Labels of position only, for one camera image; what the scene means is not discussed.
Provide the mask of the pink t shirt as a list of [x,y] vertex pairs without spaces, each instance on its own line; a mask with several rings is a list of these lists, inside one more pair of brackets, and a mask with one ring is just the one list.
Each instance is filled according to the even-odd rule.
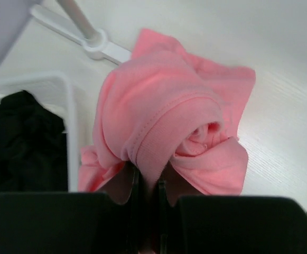
[[171,165],[205,195],[240,194],[248,153],[237,132],[255,82],[251,68],[218,64],[142,29],[130,60],[101,87],[78,189],[102,188],[129,161],[148,189]]

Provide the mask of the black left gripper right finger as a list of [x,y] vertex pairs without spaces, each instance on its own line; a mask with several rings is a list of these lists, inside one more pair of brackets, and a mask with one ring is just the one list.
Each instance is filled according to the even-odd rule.
[[285,197],[203,195],[168,165],[158,253],[307,253],[307,215]]

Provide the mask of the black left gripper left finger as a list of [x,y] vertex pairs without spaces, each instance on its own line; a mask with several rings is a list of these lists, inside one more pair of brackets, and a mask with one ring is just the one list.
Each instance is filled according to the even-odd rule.
[[0,193],[0,253],[137,253],[139,170],[94,193]]

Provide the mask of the black t shirt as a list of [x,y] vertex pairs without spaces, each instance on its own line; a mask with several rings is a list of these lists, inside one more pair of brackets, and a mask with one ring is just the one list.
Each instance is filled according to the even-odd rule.
[[0,192],[68,190],[64,120],[26,90],[0,100]]

